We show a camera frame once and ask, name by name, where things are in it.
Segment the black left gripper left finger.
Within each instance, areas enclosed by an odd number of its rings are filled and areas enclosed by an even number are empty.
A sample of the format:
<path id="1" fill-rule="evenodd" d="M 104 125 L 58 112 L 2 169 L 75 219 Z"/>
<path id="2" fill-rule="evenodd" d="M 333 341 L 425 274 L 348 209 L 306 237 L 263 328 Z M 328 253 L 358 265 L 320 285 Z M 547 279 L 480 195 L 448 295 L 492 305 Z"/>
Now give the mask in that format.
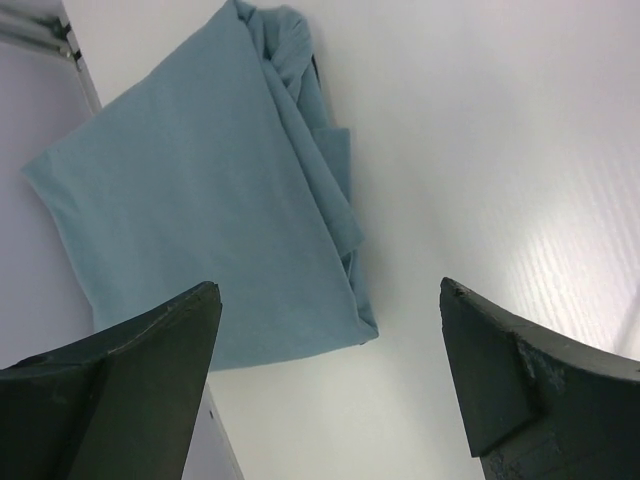
<path id="1" fill-rule="evenodd" d="M 3 369 L 2 478 L 181 478 L 221 311 L 203 282 Z"/>

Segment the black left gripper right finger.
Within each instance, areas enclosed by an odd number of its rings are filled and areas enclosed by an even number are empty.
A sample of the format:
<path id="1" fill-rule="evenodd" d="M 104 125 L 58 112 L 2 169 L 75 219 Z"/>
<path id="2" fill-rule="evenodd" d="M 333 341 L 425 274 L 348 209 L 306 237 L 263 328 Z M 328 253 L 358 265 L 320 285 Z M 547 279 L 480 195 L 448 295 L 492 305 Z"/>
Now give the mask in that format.
<path id="1" fill-rule="evenodd" d="M 636 479 L 639 364 L 444 278 L 442 333 L 472 457 L 487 479 Z"/>

